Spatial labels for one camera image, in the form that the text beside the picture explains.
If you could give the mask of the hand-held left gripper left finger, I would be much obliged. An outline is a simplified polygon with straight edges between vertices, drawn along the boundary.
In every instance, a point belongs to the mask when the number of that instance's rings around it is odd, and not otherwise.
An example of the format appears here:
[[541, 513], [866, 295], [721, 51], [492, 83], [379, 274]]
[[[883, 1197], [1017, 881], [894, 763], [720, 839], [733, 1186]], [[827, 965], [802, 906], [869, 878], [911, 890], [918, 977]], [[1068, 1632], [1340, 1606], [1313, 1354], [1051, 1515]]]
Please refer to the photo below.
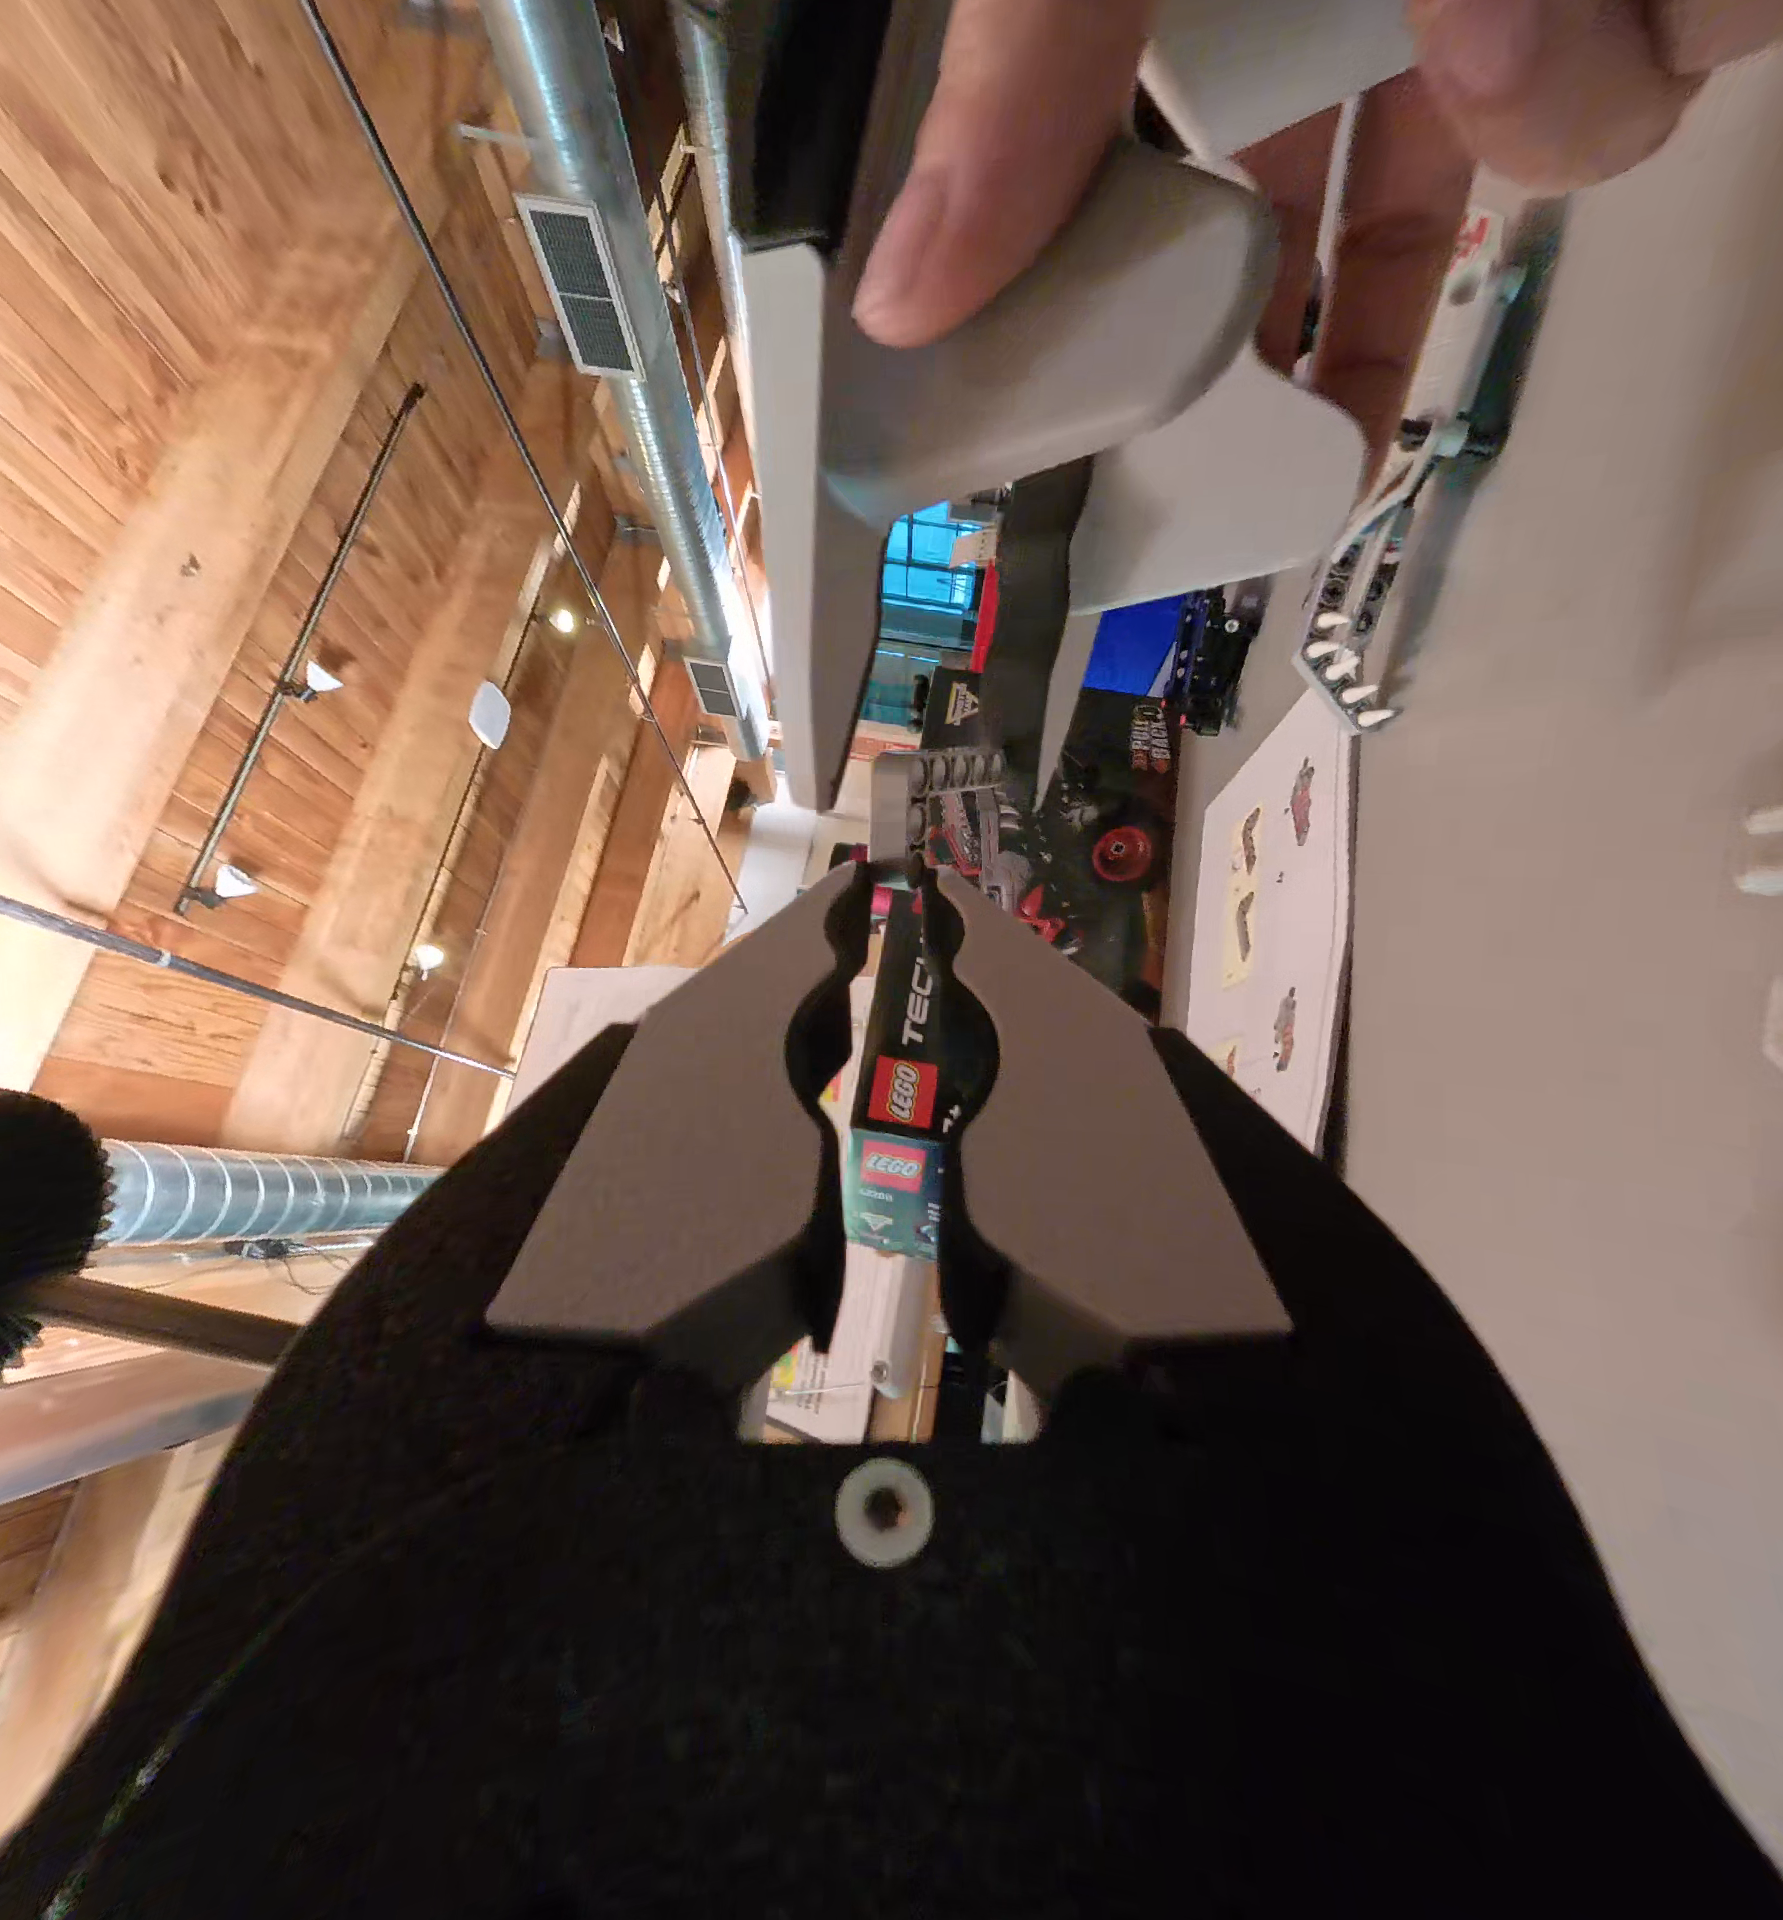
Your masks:
[[620, 1043], [487, 1329], [768, 1373], [846, 1288], [836, 1129], [869, 865], [846, 862], [654, 999]]

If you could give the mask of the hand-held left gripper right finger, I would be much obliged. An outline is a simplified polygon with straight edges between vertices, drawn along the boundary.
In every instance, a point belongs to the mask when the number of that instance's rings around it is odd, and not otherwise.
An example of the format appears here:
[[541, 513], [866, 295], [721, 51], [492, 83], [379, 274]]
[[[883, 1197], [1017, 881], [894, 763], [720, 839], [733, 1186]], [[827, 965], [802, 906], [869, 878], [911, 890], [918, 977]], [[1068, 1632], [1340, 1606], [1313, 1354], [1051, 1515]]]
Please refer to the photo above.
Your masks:
[[974, 1043], [936, 1243], [956, 1347], [1060, 1389], [1171, 1348], [1285, 1338], [1165, 1035], [956, 872], [926, 875], [924, 906]]

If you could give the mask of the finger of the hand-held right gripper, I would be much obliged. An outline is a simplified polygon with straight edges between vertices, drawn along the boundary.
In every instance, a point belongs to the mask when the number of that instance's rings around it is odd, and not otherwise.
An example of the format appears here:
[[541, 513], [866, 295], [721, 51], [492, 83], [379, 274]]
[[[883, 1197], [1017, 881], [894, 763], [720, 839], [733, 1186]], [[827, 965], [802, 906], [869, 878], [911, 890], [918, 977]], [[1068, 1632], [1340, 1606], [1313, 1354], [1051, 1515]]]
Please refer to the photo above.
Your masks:
[[786, 772], [802, 801], [830, 808], [876, 649], [891, 527], [858, 480], [869, 351], [816, 244], [741, 244], [741, 301]]
[[1039, 748], [1008, 748], [1012, 765], [1051, 783], [1100, 614], [1317, 559], [1342, 531], [1362, 458], [1349, 413], [1257, 356], [1165, 425], [1098, 452]]

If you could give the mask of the grey L-shaped brick beam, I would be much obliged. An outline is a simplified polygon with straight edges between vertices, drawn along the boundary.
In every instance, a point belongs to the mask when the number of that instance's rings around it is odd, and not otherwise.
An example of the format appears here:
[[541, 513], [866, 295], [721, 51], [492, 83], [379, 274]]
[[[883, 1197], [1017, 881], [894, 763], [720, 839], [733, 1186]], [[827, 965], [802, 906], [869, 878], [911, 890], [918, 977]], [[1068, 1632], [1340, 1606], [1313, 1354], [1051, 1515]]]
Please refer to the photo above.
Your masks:
[[1002, 850], [1002, 748], [883, 751], [869, 778], [869, 865], [918, 893], [919, 872], [951, 870], [1008, 906]]

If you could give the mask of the person's right hand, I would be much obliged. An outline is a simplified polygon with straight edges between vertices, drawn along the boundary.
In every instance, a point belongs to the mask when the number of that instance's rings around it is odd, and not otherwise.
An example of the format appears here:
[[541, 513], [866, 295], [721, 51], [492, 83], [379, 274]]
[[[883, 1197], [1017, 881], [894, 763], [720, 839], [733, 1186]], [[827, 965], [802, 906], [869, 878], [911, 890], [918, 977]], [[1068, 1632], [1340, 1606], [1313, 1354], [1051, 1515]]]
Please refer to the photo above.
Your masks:
[[[1156, 2], [956, 2], [914, 165], [853, 320], [944, 340], [1063, 228], [1125, 130]], [[1407, 2], [1412, 62], [1360, 97], [1308, 388], [1362, 436], [1402, 422], [1482, 168], [1570, 193], [1652, 156], [1728, 62], [1783, 42], [1783, 2]]]

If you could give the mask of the black toy chassis assembly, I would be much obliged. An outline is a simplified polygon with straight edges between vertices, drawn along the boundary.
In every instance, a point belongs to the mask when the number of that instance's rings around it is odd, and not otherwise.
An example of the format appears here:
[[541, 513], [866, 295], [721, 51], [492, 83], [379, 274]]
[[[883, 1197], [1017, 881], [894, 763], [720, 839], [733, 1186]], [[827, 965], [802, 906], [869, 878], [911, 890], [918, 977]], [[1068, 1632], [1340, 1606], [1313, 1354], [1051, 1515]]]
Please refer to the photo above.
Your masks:
[[1165, 705], [1182, 727], [1219, 734], [1237, 726], [1238, 682], [1273, 596], [1269, 576], [1200, 588], [1182, 596]]

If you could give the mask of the teal window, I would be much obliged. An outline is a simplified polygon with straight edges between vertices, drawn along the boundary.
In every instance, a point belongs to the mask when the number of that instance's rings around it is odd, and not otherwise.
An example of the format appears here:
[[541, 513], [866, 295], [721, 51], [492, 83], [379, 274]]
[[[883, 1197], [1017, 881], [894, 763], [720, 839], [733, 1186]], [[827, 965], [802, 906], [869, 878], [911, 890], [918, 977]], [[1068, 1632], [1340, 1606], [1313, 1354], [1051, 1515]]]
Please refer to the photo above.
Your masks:
[[876, 644], [858, 705], [866, 726], [919, 733], [940, 674], [976, 668], [994, 532], [987, 516], [960, 516], [951, 502], [894, 525], [879, 563]]

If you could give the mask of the blue plastic bin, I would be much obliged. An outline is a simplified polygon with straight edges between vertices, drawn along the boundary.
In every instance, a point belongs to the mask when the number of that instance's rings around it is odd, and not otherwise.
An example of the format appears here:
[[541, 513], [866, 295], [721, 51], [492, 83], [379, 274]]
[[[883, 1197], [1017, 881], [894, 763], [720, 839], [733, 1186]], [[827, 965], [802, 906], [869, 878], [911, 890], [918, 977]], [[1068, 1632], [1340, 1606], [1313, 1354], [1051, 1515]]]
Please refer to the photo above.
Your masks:
[[1106, 610], [1086, 668], [1086, 688], [1162, 699], [1192, 594]]

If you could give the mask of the white panel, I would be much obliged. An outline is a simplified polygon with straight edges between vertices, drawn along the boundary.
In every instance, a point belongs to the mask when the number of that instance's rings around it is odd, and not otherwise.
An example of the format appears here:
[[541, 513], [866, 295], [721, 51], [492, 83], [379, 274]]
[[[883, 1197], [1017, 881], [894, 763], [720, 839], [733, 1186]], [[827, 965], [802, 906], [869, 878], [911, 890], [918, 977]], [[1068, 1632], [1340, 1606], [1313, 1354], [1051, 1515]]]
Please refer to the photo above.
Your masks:
[[658, 999], [679, 991], [695, 965], [548, 965], [514, 1086], [505, 1105], [511, 1120], [582, 1047], [613, 1024], [638, 1024]]

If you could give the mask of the printed toy set box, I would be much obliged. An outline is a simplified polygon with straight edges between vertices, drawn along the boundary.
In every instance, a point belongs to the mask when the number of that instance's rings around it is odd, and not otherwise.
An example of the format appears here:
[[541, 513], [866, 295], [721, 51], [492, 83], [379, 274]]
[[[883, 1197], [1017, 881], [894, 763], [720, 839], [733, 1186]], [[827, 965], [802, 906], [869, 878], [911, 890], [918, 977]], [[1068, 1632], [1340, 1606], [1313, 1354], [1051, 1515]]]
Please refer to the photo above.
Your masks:
[[[1171, 740], [1158, 699], [1086, 688], [1043, 794], [1026, 765], [1008, 765], [987, 785], [931, 787], [914, 850], [1156, 1019]], [[964, 1116], [971, 1049], [944, 1009], [918, 890], [883, 881], [872, 927], [872, 994], [858, 1008], [853, 1090], [838, 1105], [846, 1234], [872, 1256], [931, 1262], [944, 1148]]]

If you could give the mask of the open instruction booklet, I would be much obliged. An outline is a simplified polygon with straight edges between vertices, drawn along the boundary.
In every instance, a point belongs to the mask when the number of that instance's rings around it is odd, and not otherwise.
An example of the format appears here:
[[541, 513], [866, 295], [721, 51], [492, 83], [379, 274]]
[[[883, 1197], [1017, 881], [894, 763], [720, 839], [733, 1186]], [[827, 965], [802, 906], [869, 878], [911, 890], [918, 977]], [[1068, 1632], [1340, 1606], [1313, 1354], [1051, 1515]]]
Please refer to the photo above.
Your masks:
[[1307, 691], [1208, 801], [1182, 1030], [1317, 1152], [1354, 935], [1357, 737]]

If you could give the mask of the large white vent grille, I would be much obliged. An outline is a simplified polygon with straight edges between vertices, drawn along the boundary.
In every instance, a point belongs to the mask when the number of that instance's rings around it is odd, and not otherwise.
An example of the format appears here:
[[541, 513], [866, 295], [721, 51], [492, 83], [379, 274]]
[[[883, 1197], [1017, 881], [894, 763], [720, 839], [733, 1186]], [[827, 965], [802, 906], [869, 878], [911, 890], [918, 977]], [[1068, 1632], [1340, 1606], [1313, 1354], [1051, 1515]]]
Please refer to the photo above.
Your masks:
[[640, 378], [638, 333], [599, 207], [550, 193], [518, 193], [514, 203], [578, 373]]

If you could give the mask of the thin grey metal conduit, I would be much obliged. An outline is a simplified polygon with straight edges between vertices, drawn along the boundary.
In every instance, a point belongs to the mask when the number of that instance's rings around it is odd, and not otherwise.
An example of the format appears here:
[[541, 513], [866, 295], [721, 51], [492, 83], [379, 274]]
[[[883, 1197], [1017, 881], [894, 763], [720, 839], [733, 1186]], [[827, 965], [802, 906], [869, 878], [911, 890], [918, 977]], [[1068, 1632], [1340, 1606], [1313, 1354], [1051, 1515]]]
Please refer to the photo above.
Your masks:
[[327, 1026], [336, 1026], [347, 1035], [360, 1035], [379, 1047], [414, 1049], [414, 1054], [438, 1062], [438, 1063], [447, 1063], [447, 1068], [468, 1068], [473, 1074], [498, 1076], [499, 1085], [518, 1079], [514, 1068], [499, 1068], [492, 1062], [481, 1062], [473, 1054], [462, 1054], [462, 1049], [453, 1049], [443, 1043], [416, 1041], [404, 1026], [386, 1026], [379, 1019], [365, 1019], [365, 1018], [336, 1009], [329, 1002], [316, 1002], [310, 998], [297, 998], [297, 994], [287, 994], [278, 985], [255, 982], [243, 972], [224, 972], [224, 969], [194, 963], [194, 961], [189, 961], [169, 947], [130, 941], [130, 935], [121, 935], [117, 930], [94, 927], [94, 924], [85, 924], [76, 915], [53, 912], [53, 911], [44, 911], [44, 906], [2, 895], [2, 893], [0, 893], [0, 921], [50, 933], [58, 941], [72, 941], [76, 947], [91, 947], [98, 954], [121, 956], [121, 961], [149, 965], [154, 972], [194, 979], [194, 982], [204, 982], [213, 991], [220, 991], [220, 994], [231, 994], [231, 998], [243, 998], [243, 999], [253, 999], [262, 1008], [274, 1008], [274, 1009], [287, 1009], [287, 1013], [297, 1013], [297, 1018], [307, 1018], [307, 1019], [316, 1019], [316, 1024], [327, 1024]]

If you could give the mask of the long silver spiral duct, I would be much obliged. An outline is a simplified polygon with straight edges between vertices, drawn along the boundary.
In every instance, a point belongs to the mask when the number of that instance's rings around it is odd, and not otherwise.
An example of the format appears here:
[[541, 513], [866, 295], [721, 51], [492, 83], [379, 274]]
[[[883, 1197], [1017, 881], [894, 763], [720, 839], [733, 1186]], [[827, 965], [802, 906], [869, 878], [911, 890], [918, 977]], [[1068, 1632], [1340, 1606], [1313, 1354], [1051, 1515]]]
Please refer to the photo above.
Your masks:
[[529, 192], [599, 207], [627, 301], [640, 378], [600, 378], [638, 472], [670, 585], [688, 610], [682, 653], [725, 660], [741, 718], [720, 727], [739, 758], [767, 758], [768, 708], [755, 616], [739, 589], [684, 386], [670, 301], [613, 93], [595, 2], [481, 2], [492, 62], [529, 160]]

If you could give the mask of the black track light rail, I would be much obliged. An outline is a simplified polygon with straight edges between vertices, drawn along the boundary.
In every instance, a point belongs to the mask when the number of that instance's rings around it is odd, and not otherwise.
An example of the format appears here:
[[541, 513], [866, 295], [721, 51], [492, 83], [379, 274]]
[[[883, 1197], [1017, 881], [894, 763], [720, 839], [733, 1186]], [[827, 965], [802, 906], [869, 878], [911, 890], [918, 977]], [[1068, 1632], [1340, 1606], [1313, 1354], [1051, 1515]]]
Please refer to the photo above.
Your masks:
[[[379, 436], [379, 447], [365, 465], [365, 480], [361, 480], [361, 486], [360, 486], [360, 494], [356, 494], [356, 501], [351, 501], [351, 507], [348, 507], [348, 513], [336, 532], [329, 559], [327, 559], [327, 567], [323, 567], [323, 573], [319, 573], [319, 582], [316, 582], [316, 588], [301, 606], [297, 639], [293, 639], [293, 644], [278, 663], [272, 688], [287, 677], [287, 671], [299, 668], [307, 657], [316, 657], [316, 639], [319, 639], [319, 629], [327, 622], [329, 601], [331, 601], [336, 588], [342, 585], [342, 573], [348, 569], [348, 559], [356, 554], [361, 531], [369, 527], [382, 480], [400, 457], [400, 444], [409, 429], [409, 420], [423, 405], [423, 395], [425, 395], [425, 378], [409, 378], [400, 403], [394, 405], [394, 416], [389, 416], [389, 422]], [[231, 829], [231, 821], [245, 801], [248, 783], [259, 772], [259, 763], [262, 763], [262, 756], [274, 734], [283, 711], [293, 708], [289, 700], [274, 700], [272, 688], [259, 708], [259, 718], [255, 718], [255, 727], [245, 740], [245, 751], [238, 756], [238, 763], [231, 768], [231, 778], [220, 793], [220, 801], [207, 820], [204, 839], [198, 842], [194, 859], [190, 859], [190, 865], [177, 887], [173, 915], [189, 915], [190, 911], [218, 911], [204, 895], [207, 875], [218, 862], [224, 862], [220, 859], [224, 832]]]

